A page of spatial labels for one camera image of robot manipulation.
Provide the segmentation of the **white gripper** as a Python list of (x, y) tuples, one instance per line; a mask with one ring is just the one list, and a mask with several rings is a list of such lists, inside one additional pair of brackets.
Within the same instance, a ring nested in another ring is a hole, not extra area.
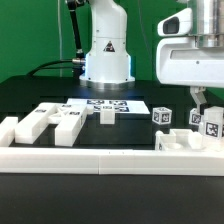
[(205, 87), (224, 88), (224, 47), (197, 48), (193, 37), (165, 38), (157, 46), (156, 75), (162, 84), (191, 86), (201, 114)]

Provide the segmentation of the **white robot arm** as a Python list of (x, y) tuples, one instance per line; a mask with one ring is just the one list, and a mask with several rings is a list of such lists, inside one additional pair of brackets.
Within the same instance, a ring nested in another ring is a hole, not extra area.
[[(70, 11), (77, 57), (85, 66), (84, 85), (117, 89), (135, 82), (126, 51), (127, 14), (114, 0), (65, 0)], [(186, 6), (157, 26), (156, 75), (162, 84), (188, 86), (198, 107), (207, 87), (224, 88), (224, 0), (176, 0)], [(81, 47), (76, 9), (92, 12), (92, 47)]]

